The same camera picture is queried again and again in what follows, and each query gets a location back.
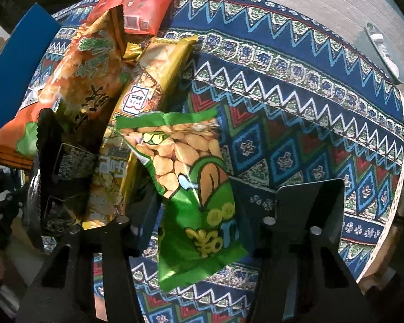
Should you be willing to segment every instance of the red plastic wrapper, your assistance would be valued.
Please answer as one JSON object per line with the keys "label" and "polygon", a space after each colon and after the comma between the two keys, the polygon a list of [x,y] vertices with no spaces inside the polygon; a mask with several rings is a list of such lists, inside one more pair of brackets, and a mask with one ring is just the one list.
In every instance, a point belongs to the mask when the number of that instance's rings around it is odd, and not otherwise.
{"label": "red plastic wrapper", "polygon": [[172,0],[100,0],[88,16],[94,22],[110,8],[123,5],[124,31],[156,35]]}

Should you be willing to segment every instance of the peanut snack package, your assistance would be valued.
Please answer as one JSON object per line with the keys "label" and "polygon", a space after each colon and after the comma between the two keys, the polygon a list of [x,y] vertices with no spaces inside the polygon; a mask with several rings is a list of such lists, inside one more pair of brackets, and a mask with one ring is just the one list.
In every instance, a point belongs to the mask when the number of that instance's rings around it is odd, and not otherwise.
{"label": "peanut snack package", "polygon": [[122,8],[80,26],[43,89],[33,90],[0,129],[0,164],[29,170],[37,150],[37,120],[52,108],[74,145],[97,154],[102,134],[128,79]]}
{"label": "peanut snack package", "polygon": [[172,0],[100,0],[88,16],[94,21],[112,7],[123,5],[128,34],[156,35]]}
{"label": "peanut snack package", "polygon": [[131,70],[131,80],[115,106],[100,147],[84,228],[104,226],[123,215],[137,187],[138,159],[115,131],[116,118],[160,110],[196,42],[197,36],[179,41],[154,37]]}
{"label": "peanut snack package", "polygon": [[165,198],[158,230],[164,292],[205,279],[247,254],[239,241],[216,115],[211,109],[117,118],[117,130]]}

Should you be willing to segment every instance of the green snack bag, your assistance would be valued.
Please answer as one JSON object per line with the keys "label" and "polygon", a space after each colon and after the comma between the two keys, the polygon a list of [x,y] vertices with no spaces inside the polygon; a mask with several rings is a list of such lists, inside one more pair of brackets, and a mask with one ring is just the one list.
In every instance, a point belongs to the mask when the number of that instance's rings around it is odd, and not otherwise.
{"label": "green snack bag", "polygon": [[116,128],[166,198],[158,231],[158,279],[168,292],[247,254],[218,143],[217,110],[118,117]]}

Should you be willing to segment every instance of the screw head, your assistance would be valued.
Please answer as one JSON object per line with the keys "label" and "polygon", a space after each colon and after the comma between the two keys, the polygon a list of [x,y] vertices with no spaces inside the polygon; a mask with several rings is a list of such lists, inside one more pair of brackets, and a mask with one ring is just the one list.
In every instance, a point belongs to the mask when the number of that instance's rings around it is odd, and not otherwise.
{"label": "screw head", "polygon": [[320,234],[322,234],[322,229],[320,227],[313,226],[310,228],[310,232],[311,232],[311,234],[314,234],[315,236],[319,236]]}
{"label": "screw head", "polygon": [[116,220],[120,225],[124,225],[125,223],[129,222],[129,218],[126,215],[120,215],[116,218]]}
{"label": "screw head", "polygon": [[265,225],[269,226],[275,225],[277,222],[277,220],[274,219],[272,216],[265,216],[262,221]]}
{"label": "screw head", "polygon": [[73,225],[70,227],[69,232],[70,234],[76,234],[81,230],[81,226],[80,225]]}

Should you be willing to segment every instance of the table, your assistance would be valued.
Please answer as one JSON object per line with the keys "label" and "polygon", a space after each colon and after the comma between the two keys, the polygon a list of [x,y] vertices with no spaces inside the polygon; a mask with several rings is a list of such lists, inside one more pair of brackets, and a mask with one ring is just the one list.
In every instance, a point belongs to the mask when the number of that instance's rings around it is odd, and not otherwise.
{"label": "table", "polygon": [[[32,79],[46,81],[98,0],[54,15],[63,27]],[[317,21],[266,0],[174,0],[160,36],[197,34],[175,107],[217,108],[236,198],[269,210],[284,184],[342,178],[339,253],[360,280],[380,249],[404,177],[404,99],[380,68]],[[158,289],[157,236],[131,259],[148,322],[243,322],[257,284],[251,258],[170,293]],[[103,295],[101,269],[95,291]]]}

